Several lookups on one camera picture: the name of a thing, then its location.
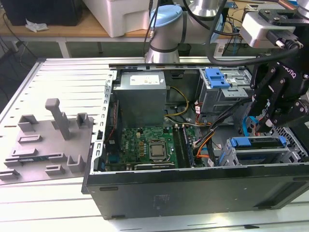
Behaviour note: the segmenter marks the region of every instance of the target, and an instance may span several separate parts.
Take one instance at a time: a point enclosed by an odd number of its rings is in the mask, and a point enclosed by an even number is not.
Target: aluminum extrusion table
[[[208,62],[204,58],[181,61]],[[0,160],[11,149],[21,114],[34,113],[39,120],[50,118],[44,107],[38,108],[49,97],[60,99],[60,109],[68,112],[68,117],[88,112],[97,123],[94,132],[97,131],[104,89],[112,79],[110,63],[142,63],[142,59],[71,58],[37,62],[0,114]],[[91,196],[81,193],[82,181],[83,178],[71,178],[1,186],[0,231],[246,231],[252,226],[259,227],[255,232],[309,231],[309,192],[280,210],[105,221]]]

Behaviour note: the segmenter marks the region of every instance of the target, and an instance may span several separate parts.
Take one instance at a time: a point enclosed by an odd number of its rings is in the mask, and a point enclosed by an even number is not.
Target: crumpled paper
[[[26,19],[26,28],[28,28],[29,30],[33,31],[33,32],[38,32],[40,30],[48,30],[49,28],[47,27],[47,24],[46,23],[32,23],[30,21],[28,21]]]

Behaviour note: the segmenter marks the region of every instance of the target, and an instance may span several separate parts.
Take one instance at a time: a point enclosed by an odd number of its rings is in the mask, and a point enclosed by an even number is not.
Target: motherboard
[[[175,136],[178,130],[185,131],[183,136],[186,138],[179,139]],[[173,164],[174,168],[179,168],[179,163],[181,163],[178,160],[180,158],[177,158],[179,147],[182,147],[184,151],[191,149],[196,140],[195,129],[192,127],[180,129],[174,127],[124,128],[120,155],[109,156],[109,166],[126,164],[127,168],[132,170],[133,166],[138,164],[169,163]]]

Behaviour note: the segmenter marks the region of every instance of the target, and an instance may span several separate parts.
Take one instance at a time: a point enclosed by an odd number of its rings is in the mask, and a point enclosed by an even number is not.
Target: connector
[[[269,30],[266,38],[281,49],[289,50],[294,46],[303,47],[303,44],[298,41],[298,37],[289,30]]]

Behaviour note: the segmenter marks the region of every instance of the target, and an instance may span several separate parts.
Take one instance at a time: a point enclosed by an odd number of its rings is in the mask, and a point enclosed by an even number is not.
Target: green circuit board
[[[191,142],[196,140],[193,128],[186,128]],[[120,163],[152,162],[150,159],[150,145],[165,144],[167,159],[178,168],[172,127],[125,128],[122,132]]]

